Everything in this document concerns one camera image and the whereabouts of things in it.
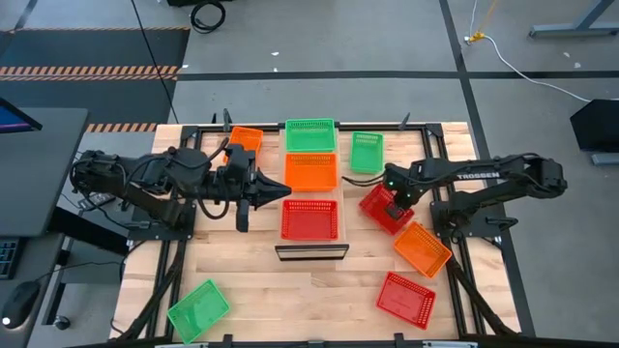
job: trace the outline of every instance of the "wooden table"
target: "wooden table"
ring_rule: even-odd
[[[181,127],[159,126],[153,152],[179,146]],[[450,160],[476,157],[466,123],[443,123],[442,127]],[[416,139],[410,131],[383,134],[385,161],[408,166],[410,161],[425,157],[420,135]],[[202,141],[202,151],[212,153],[223,137],[223,133],[209,133]],[[339,174],[364,178],[349,170],[350,141],[351,132],[339,132]],[[285,153],[281,145],[276,131],[265,132],[258,155],[261,170],[280,182],[283,181],[281,158]],[[437,154],[436,144],[432,146]],[[214,167],[220,164],[221,157],[215,159]],[[482,187],[482,182],[456,184],[456,189],[463,190]],[[221,341],[224,334],[233,334],[235,341],[390,340],[394,333],[404,333],[406,339],[457,338],[447,272],[442,270],[434,279],[425,278],[396,254],[394,237],[381,231],[359,211],[358,203],[369,191],[370,188],[357,188],[340,181],[338,189],[327,193],[341,206],[343,238],[350,244],[341,261],[279,261],[274,245],[281,242],[280,201],[250,212],[249,233],[235,230],[233,205],[221,220],[209,220],[198,212],[194,236],[187,247],[180,298],[211,278],[229,301],[231,310],[197,341]],[[413,219],[428,229],[431,229],[430,200],[428,192],[413,207]],[[221,209],[208,208],[212,212]],[[468,245],[479,291],[505,324],[517,331],[516,309],[501,252],[479,239],[469,239]],[[161,242],[147,242],[127,260],[114,316],[114,323],[121,330],[127,328],[152,294],[160,247]],[[427,330],[376,308],[376,298],[388,271],[436,292]],[[467,327],[472,332],[470,303],[461,288],[460,293]],[[167,304],[168,298],[164,298],[156,335],[163,335]]]

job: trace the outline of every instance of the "computer mouse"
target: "computer mouse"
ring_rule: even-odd
[[[19,327],[26,321],[37,300],[41,285],[38,281],[24,281],[11,293],[2,308],[2,324],[8,329]]]

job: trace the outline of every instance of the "monitor screen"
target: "monitor screen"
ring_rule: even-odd
[[[41,124],[28,117],[8,101],[0,99],[0,133],[15,131],[35,131]]]

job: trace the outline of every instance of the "keyboard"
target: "keyboard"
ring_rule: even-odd
[[[24,244],[21,238],[0,237],[0,280],[13,278]]]

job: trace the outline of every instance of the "concrete floor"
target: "concrete floor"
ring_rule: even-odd
[[[15,23],[25,3],[12,2],[15,9],[0,3],[4,22],[0,28]],[[155,0],[136,3],[145,26],[188,25],[188,9],[170,9]],[[497,40],[505,58],[524,71],[617,71],[619,39],[526,37],[532,24],[570,22],[588,3],[502,1],[486,33]],[[478,23],[489,4],[480,0]],[[461,38],[468,31],[473,0],[450,0],[449,5]],[[221,30],[207,36],[191,33],[184,73],[456,70],[437,1],[236,0],[225,6],[228,17]],[[608,9],[604,20],[619,20],[619,4]],[[39,0],[26,23],[27,27],[136,25],[131,5],[124,0],[82,0],[79,5],[71,0]],[[507,70],[488,42],[462,46],[470,72]],[[549,82],[585,98],[619,98],[619,79]],[[512,233],[536,334],[619,341],[614,324],[619,311],[619,256],[613,249],[619,169],[594,167],[578,150],[569,117],[583,103],[523,80],[478,79],[471,84],[490,153],[533,151],[554,158],[564,165],[570,184],[557,199],[520,199],[506,205],[508,215],[520,221]],[[410,121],[470,122],[457,79],[180,81],[174,105],[183,123],[209,122],[212,113],[224,107],[236,122],[295,117],[396,121],[407,112]],[[151,141],[152,134],[87,134],[81,149],[131,155],[147,151]],[[116,293],[117,286],[75,288],[61,312],[71,313],[75,322],[83,324],[80,327],[100,330],[37,329],[31,346],[103,341]],[[85,300],[75,300],[80,296]]]

